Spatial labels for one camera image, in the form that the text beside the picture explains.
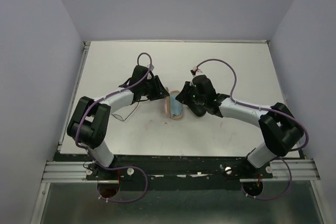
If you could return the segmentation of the pink glasses case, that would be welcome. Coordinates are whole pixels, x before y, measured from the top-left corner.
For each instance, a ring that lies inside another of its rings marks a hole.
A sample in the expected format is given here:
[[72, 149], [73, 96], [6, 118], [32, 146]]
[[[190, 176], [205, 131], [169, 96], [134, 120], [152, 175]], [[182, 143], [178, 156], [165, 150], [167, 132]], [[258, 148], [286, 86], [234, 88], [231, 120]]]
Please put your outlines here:
[[170, 91], [168, 87], [165, 87], [165, 89], [169, 93], [169, 96], [164, 98], [165, 114], [172, 120], [179, 120], [183, 116], [182, 104], [176, 99], [176, 97], [180, 94], [180, 91]]

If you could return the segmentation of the black glasses case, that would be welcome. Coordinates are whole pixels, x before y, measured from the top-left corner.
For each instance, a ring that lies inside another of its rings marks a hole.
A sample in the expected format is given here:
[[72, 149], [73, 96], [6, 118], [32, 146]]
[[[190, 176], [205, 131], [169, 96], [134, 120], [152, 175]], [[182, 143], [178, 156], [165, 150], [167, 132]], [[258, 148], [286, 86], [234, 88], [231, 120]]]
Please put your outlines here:
[[203, 117], [207, 113], [202, 105], [191, 103], [187, 106], [196, 117]]

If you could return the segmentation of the thin wire-frame glasses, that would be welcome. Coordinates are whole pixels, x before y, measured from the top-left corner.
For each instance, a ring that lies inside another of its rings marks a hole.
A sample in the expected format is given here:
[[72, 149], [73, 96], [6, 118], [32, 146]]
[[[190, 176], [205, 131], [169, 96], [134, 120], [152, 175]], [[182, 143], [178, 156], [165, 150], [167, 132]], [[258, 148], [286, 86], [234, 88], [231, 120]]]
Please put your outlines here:
[[119, 109], [117, 112], [112, 113], [112, 117], [120, 122], [125, 122], [137, 110], [139, 104], [139, 102], [136, 102], [131, 106]]

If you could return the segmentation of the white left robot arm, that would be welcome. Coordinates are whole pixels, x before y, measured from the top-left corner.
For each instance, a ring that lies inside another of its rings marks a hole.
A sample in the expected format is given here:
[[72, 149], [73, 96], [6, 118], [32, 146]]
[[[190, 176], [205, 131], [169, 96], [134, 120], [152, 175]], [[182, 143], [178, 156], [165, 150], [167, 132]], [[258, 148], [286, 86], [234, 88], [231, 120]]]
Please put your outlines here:
[[177, 120], [183, 112], [182, 104], [176, 100], [179, 93], [165, 88], [150, 67], [137, 65], [132, 76], [112, 94], [97, 99], [80, 98], [68, 123], [67, 135], [100, 164], [98, 173], [104, 179], [112, 179], [117, 171], [112, 163], [114, 154], [104, 141], [110, 115], [146, 97], [149, 101], [163, 99], [165, 113]]

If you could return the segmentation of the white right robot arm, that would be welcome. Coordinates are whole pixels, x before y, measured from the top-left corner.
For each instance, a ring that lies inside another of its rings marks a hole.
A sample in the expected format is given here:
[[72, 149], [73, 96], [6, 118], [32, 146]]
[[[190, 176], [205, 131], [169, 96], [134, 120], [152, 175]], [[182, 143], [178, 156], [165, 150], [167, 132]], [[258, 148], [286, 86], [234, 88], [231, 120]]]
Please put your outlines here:
[[294, 151], [299, 140], [308, 136], [306, 129], [283, 103], [263, 107], [234, 100], [227, 94], [216, 92], [204, 74], [187, 81], [176, 100], [198, 116], [209, 113], [220, 118], [237, 119], [261, 130], [263, 143], [253, 149], [241, 165], [242, 173], [249, 178], [259, 174], [267, 162]]

